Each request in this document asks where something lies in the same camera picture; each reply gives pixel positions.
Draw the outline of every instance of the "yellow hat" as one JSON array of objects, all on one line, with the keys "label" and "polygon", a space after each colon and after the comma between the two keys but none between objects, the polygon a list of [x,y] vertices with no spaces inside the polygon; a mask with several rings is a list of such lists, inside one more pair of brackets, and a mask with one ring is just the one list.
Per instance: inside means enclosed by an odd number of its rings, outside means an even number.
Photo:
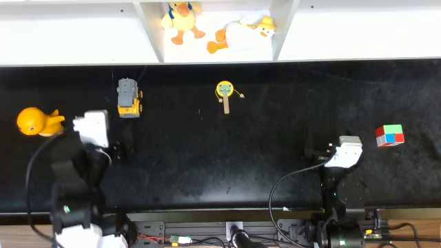
[{"label": "yellow hat", "polygon": [[268,28],[268,29],[276,29],[276,26],[273,24],[273,19],[271,17],[263,17],[262,21],[257,24],[258,27]]}]

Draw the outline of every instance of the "toy truck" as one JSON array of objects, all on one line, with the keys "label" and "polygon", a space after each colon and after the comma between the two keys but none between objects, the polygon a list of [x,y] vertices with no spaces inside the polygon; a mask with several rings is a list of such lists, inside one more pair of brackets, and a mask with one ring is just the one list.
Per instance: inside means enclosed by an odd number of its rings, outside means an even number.
[{"label": "toy truck", "polygon": [[143,111],[141,99],[143,92],[138,89],[138,83],[133,79],[118,81],[118,113],[121,118],[138,118]]}]

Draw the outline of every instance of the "stuffed animal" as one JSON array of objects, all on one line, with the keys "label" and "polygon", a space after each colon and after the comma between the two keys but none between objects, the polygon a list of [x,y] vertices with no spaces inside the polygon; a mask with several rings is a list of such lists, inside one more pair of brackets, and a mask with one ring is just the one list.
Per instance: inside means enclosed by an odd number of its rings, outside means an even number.
[{"label": "stuffed animal", "polygon": [[219,49],[230,48],[236,51],[258,48],[271,39],[276,31],[271,17],[263,17],[257,25],[248,24],[246,18],[227,25],[216,32],[216,42],[210,41],[207,50],[213,54]]},{"label": "stuffed animal", "polygon": [[196,13],[202,12],[202,7],[199,3],[194,2],[169,2],[169,12],[163,17],[161,25],[163,28],[174,27],[178,30],[178,35],[172,38],[172,42],[176,45],[184,43],[184,33],[191,30],[194,33],[194,38],[200,39],[205,36],[205,33],[199,31],[195,26]]},{"label": "stuffed animal", "polygon": [[61,121],[64,121],[64,116],[59,116],[58,110],[48,116],[36,107],[24,109],[17,117],[17,125],[26,135],[52,136],[63,131]]}]

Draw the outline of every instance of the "black table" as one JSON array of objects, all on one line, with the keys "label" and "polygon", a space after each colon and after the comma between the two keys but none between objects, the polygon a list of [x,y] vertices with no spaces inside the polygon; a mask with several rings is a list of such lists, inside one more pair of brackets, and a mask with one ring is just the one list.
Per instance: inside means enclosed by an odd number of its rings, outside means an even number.
[{"label": "black table", "polygon": [[[45,139],[24,136],[17,114],[58,109],[71,124],[88,110],[108,110],[115,139],[133,147],[102,182],[109,211],[259,209],[284,174],[308,166],[305,134],[325,146],[359,136],[363,158],[351,174],[367,189],[367,207],[441,205],[441,61],[356,61],[147,66],[141,119],[118,117],[116,87],[144,66],[0,69],[0,212],[25,211],[25,168]],[[214,89],[228,80],[245,94],[223,114]],[[375,129],[401,124],[406,143],[377,148]],[[32,174],[32,209],[50,209],[50,163],[81,144],[74,134],[52,146]],[[293,176],[275,207],[321,207],[317,171]]]}]

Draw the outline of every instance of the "colorful cube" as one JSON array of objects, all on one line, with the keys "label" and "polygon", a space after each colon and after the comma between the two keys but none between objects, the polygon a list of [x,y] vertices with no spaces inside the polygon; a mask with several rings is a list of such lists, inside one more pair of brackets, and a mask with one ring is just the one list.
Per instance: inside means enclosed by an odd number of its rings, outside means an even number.
[{"label": "colorful cube", "polygon": [[404,143],[401,125],[384,125],[375,130],[378,147],[394,146]]}]

